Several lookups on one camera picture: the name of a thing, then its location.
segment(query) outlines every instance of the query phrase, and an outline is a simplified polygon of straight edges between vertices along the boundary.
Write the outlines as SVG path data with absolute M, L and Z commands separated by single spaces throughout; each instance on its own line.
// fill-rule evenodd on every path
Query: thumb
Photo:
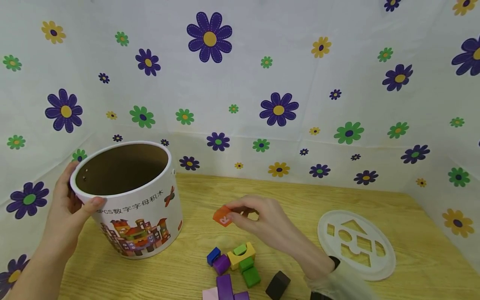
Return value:
M 88 218 L 103 204 L 105 203 L 105 199 L 102 197 L 94 197 L 88 200 L 87 203 L 82 205 L 82 207 L 73 214 L 74 222 L 77 225 L 83 226 Z
M 257 221 L 250 220 L 247 217 L 242 216 L 241 214 L 231 212 L 227 215 L 227 217 L 232 220 L 232 222 L 237 225 L 238 228 L 248 231 L 250 233 L 253 233 L 257 227 Z

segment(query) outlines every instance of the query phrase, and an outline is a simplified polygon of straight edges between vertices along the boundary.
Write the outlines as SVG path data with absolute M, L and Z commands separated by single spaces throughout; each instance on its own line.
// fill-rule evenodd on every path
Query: white plastic lid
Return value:
M 392 244 L 362 216 L 345 210 L 329 211 L 320 218 L 317 234 L 325 253 L 341 258 L 364 280 L 382 280 L 395 270 Z

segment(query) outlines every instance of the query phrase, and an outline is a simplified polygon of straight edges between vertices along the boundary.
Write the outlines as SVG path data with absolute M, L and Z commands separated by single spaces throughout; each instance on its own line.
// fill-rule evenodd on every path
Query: wooden table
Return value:
M 177 240 L 156 256 L 128 260 L 89 220 L 67 265 L 60 299 L 201 299 L 202 290 L 216 285 L 206 255 L 215 246 L 231 250 L 246 241 L 256 249 L 255 266 L 262 277 L 248 290 L 252 300 L 269 299 L 264 291 L 278 270 L 291 278 L 282 299 L 308 299 L 310 291 L 293 259 L 235 225 L 223 228 L 212 220 L 222 204 L 248 193 L 278 199 L 293 223 L 317 245 L 318 220 L 329 210 L 349 210 L 372 221 L 396 252 L 393 275 L 369 283 L 382 299 L 480 299 L 480 277 L 405 194 L 191 174 L 179 174 L 177 180 L 184 213 Z M 247 290 L 238 270 L 229 273 L 234 292 Z

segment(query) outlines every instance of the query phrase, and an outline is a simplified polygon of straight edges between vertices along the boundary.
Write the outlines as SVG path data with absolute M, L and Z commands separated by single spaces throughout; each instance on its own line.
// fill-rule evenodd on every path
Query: white fabric backdrop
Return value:
M 0 10 L 3 277 L 32 255 L 73 153 L 120 140 L 165 140 L 178 172 L 407 192 L 480 271 L 476 0 L 37 2 Z M 273 93 L 292 99 L 262 104 Z

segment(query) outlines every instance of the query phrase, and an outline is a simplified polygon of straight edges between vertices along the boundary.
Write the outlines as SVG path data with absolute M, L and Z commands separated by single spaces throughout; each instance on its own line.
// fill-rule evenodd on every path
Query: container rim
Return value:
M 98 196 L 98 195 L 93 195 L 93 194 L 89 194 L 89 193 L 86 193 L 82 190 L 80 190 L 77 186 L 77 183 L 76 183 L 76 177 L 78 175 L 78 172 L 80 171 L 80 169 L 90 160 L 90 159 L 93 159 L 94 157 L 98 156 L 99 154 L 103 153 L 103 152 L 106 152 L 108 150 L 111 150 L 113 148 L 117 148 L 117 147 L 122 147 L 122 146 L 126 146 L 126 145 L 132 145 L 132 144 L 148 144 L 148 145 L 152 145 L 152 146 L 156 146 L 160 149 L 162 149 L 163 151 L 165 151 L 165 153 L 167 153 L 167 156 L 168 156 L 168 162 L 167 162 L 167 165 L 165 166 L 165 168 L 163 169 L 163 171 L 158 175 L 156 176 L 154 179 L 152 179 L 149 183 L 145 184 L 145 185 L 142 185 L 141 187 L 138 187 L 134 190 L 131 190 L 131 191 L 128 191 L 128 192 L 123 192 L 123 193 L 120 193 L 120 194 L 114 194 L 114 195 L 102 195 L 102 196 Z M 102 197 L 102 198 L 111 198 L 111 197 L 120 197 L 120 196 L 125 196 L 125 195 L 128 195 L 128 194 L 132 194 L 136 191 L 139 191 L 140 189 L 143 189 L 151 184 L 153 184 L 153 182 L 155 182 L 158 178 L 160 178 L 161 176 L 163 176 L 166 172 L 168 172 L 168 169 L 170 168 L 170 165 L 172 164 L 172 155 L 170 153 L 170 151 L 165 147 L 163 146 L 162 144 L 159 144 L 159 143 L 155 143 L 155 142 L 151 142 L 151 141 L 132 141 L 132 142 L 123 142 L 123 143 L 119 143 L 119 144 L 115 144 L 115 145 L 112 145 L 112 146 L 108 146 L 106 148 L 103 148 L 103 149 L 100 149 L 98 150 L 97 152 L 93 153 L 91 156 L 88 156 L 85 160 L 82 160 L 81 163 L 75 168 L 75 171 L 72 173 L 72 175 L 70 176 L 70 186 L 72 188 L 72 190 L 75 192 L 75 194 L 77 194 L 78 196 L 81 196 L 81 197 L 85 197 L 85 198 L 93 198 L 93 197 Z

